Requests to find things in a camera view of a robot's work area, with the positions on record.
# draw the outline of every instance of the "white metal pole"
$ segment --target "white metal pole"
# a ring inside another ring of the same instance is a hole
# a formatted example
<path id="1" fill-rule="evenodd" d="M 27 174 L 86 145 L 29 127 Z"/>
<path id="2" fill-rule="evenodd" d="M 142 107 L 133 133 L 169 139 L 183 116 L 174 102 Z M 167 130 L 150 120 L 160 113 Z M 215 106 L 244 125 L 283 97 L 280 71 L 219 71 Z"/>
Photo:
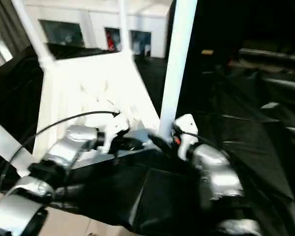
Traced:
<path id="1" fill-rule="evenodd" d="M 25 10 L 23 0 L 12 0 L 12 3 L 25 28 L 29 40 L 33 45 L 33 48 L 35 49 L 40 66 L 45 68 L 47 64 L 53 62 L 53 56 L 47 49 L 46 45 L 40 40 L 37 32 L 35 31 L 35 28 Z"/>
<path id="2" fill-rule="evenodd" d="M 170 137 L 175 120 L 197 0 L 177 0 L 165 80 L 159 134 Z"/>
<path id="3" fill-rule="evenodd" d="M 123 52 L 131 51 L 130 36 L 127 24 L 127 5 L 126 0 L 118 0 L 119 3 L 119 17 L 120 17 L 120 41 Z"/>
<path id="4" fill-rule="evenodd" d="M 10 161 L 12 155 L 21 146 L 1 125 L 0 125 L 0 156 L 6 161 Z M 12 165 L 17 169 L 19 175 L 24 176 L 29 173 L 28 166 L 34 162 L 32 155 L 23 148 L 19 155 L 12 161 Z"/>

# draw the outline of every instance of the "black wire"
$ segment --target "black wire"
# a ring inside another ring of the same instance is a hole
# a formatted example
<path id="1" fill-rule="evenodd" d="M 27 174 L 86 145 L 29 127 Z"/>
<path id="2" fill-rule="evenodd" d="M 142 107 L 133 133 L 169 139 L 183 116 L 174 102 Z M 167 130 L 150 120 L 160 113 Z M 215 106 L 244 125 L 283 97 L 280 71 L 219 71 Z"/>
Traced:
<path id="1" fill-rule="evenodd" d="M 12 155 L 11 159 L 9 162 L 6 163 L 4 170 L 2 171 L 2 174 L 0 176 L 0 191 L 4 182 L 4 179 L 9 171 L 11 162 L 15 159 L 15 157 L 20 153 L 20 151 L 27 145 L 29 144 L 32 140 L 34 140 L 34 138 L 36 138 L 38 135 L 42 134 L 43 132 L 45 132 L 46 130 L 50 129 L 53 126 L 56 126 L 60 123 L 66 122 L 68 120 L 74 119 L 74 118 L 78 118 L 78 117 L 83 117 L 83 116 L 88 116 L 88 115 L 92 115 L 92 114 L 112 114 L 114 116 L 118 115 L 118 113 L 115 112 L 108 112 L 108 111 L 95 111 L 95 112 L 85 112 L 85 113 L 81 113 L 75 116 L 71 116 L 65 119 L 61 119 L 53 124 L 48 125 L 47 127 L 43 128 L 42 130 L 40 130 L 39 132 L 37 132 L 36 134 L 30 136 L 20 147 L 19 149 L 17 149 L 17 151 Z"/>
<path id="2" fill-rule="evenodd" d="M 182 131 L 183 134 L 187 134 L 187 135 L 190 135 L 190 136 L 193 136 L 193 137 L 196 137 L 198 138 L 199 140 L 201 140 L 203 143 L 205 144 L 208 144 L 218 150 L 220 150 L 220 148 L 218 148 L 213 142 L 211 142 L 210 140 L 198 135 L 198 134 L 193 134 L 193 133 L 189 133 L 189 132 L 185 132 L 185 131 Z"/>
<path id="3" fill-rule="evenodd" d="M 23 143 L 24 141 L 26 141 L 26 137 L 29 135 L 29 133 L 35 129 L 35 127 L 37 126 L 37 124 L 33 124 L 24 134 L 23 136 L 20 138 L 20 143 Z M 0 163 L 0 168 L 6 163 L 6 160 L 1 161 Z"/>
<path id="4" fill-rule="evenodd" d="M 64 208 L 64 201 L 66 200 L 66 197 L 68 196 L 68 184 L 69 184 L 69 178 L 71 176 L 72 168 L 74 164 L 78 161 L 79 158 L 75 158 L 72 163 L 70 164 L 66 176 L 63 180 L 63 196 L 62 196 L 62 207 Z"/>

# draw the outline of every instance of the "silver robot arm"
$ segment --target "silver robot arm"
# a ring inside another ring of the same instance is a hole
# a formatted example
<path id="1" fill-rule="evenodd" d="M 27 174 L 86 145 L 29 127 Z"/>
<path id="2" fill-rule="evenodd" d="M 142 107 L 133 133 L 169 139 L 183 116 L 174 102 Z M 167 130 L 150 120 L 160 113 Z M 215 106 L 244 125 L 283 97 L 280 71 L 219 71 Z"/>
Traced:
<path id="1" fill-rule="evenodd" d="M 103 146 L 105 134 L 95 128 L 72 125 L 43 156 L 32 164 L 0 201 L 0 236 L 38 235 L 47 217 L 46 204 L 53 199 L 71 165 L 83 152 Z"/>
<path id="2" fill-rule="evenodd" d="M 200 206 L 212 215 L 212 234 L 261 236 L 259 223 L 252 217 L 252 209 L 229 156 L 190 135 L 198 134 L 192 115 L 178 118 L 174 127 L 189 133 L 179 134 L 178 156 L 190 162 L 200 173 Z"/>

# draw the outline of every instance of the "white frame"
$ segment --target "white frame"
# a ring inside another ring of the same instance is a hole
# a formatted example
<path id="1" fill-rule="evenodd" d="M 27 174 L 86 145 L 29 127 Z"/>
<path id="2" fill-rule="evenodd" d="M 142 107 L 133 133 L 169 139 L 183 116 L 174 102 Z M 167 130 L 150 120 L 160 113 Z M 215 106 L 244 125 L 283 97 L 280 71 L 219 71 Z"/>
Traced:
<path id="1" fill-rule="evenodd" d="M 79 95 L 78 91 L 80 86 L 101 88 L 99 85 L 102 83 L 109 84 L 114 91 L 110 91 L 110 99 L 113 99 L 118 109 L 130 118 L 130 124 L 135 125 L 134 117 L 139 117 L 144 127 L 158 130 L 159 117 L 130 50 L 125 0 L 119 0 L 121 43 L 125 45 L 120 53 L 62 60 L 54 60 L 51 56 L 46 45 L 37 35 L 21 0 L 12 0 L 12 2 L 44 70 L 38 130 L 60 118 L 81 113 L 82 95 Z M 114 70 L 107 67 L 111 63 L 114 65 Z M 33 153 L 37 160 L 55 143 L 57 138 L 63 135 L 69 124 L 53 127 L 36 139 Z"/>
<path id="2" fill-rule="evenodd" d="M 47 6 L 26 5 L 26 11 L 32 20 L 35 31 L 47 43 L 48 39 L 39 20 L 60 21 L 79 24 L 86 48 L 95 48 L 96 40 L 89 20 L 88 12 L 79 9 L 54 8 Z"/>
<path id="3" fill-rule="evenodd" d="M 33 27 L 30 18 L 25 11 L 25 6 L 23 5 L 22 0 L 12 0 L 12 2 L 17 10 L 22 24 L 27 31 L 32 45 L 34 46 L 34 49 L 38 54 L 41 67 L 44 69 L 45 72 L 48 73 L 55 66 L 53 57 L 51 56 L 44 43 L 42 43 L 39 39 L 35 28 Z M 127 29 L 124 3 L 125 0 L 119 0 L 120 22 L 122 29 Z M 183 0 L 177 0 L 176 4 L 176 13 L 173 25 L 172 42 L 170 47 L 159 128 L 160 134 L 165 138 L 169 137 L 170 127 L 174 122 L 176 116 L 180 87 L 189 47 L 196 5 L 197 0 L 192 0 L 189 4 L 185 4 Z M 129 33 L 125 30 L 121 31 L 121 42 L 123 43 L 123 45 L 130 45 Z M 129 47 L 124 47 L 123 52 L 117 55 L 118 57 L 127 60 L 128 66 L 131 66 L 131 61 L 129 60 L 131 58 Z M 11 158 L 11 153 L 7 152 L 7 150 L 15 150 L 19 146 L 20 144 L 16 140 L 14 140 L 13 137 L 7 131 L 5 131 L 2 126 L 0 126 L 0 155 L 5 160 L 9 161 Z M 18 171 L 23 171 L 27 168 L 28 163 L 34 162 L 34 158 L 30 154 L 28 155 L 28 153 L 26 152 L 24 155 L 21 155 L 19 157 L 19 160 L 23 161 L 22 163 L 20 163 L 20 166 L 17 165 L 17 160 L 12 162 L 12 165 L 15 166 Z"/>

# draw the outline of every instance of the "floor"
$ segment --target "floor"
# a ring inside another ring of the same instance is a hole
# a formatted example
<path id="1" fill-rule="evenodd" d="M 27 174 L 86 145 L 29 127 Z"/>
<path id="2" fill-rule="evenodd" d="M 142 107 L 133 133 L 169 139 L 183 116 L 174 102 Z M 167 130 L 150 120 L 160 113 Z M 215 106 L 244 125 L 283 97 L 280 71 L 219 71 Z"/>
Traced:
<path id="1" fill-rule="evenodd" d="M 120 226 L 107 225 L 50 207 L 47 210 L 49 215 L 39 236 L 135 236 Z"/>

